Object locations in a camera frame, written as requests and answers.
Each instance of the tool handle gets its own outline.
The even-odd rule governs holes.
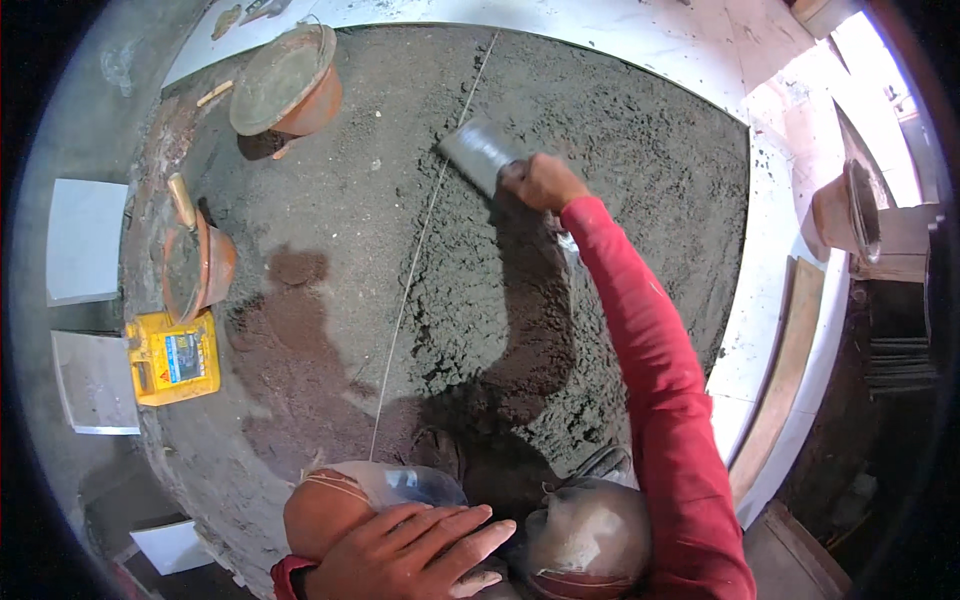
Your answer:
[[[167,187],[170,188],[170,195],[173,196],[174,206],[177,208],[177,214],[180,220],[192,231],[197,226],[197,211],[190,202],[190,196],[186,193],[186,183],[183,182],[183,175],[174,173],[167,180]]]

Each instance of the worker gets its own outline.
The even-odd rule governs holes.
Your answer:
[[[638,506],[645,500],[652,540],[646,572],[629,592],[638,598],[755,598],[727,469],[713,439],[712,401],[670,298],[600,199],[562,160],[535,154],[504,167],[500,183],[531,208],[560,217],[603,304],[629,394],[643,498]],[[481,568],[477,574],[475,567],[514,534],[515,522],[477,530],[491,508],[458,506],[463,502],[452,496],[396,504],[374,489],[391,479],[382,473],[392,467],[359,465],[366,466],[313,469],[287,502],[293,554],[272,571],[277,600],[445,600],[501,581],[501,573]],[[579,596],[575,590],[539,591],[586,600],[618,597],[625,589]]]

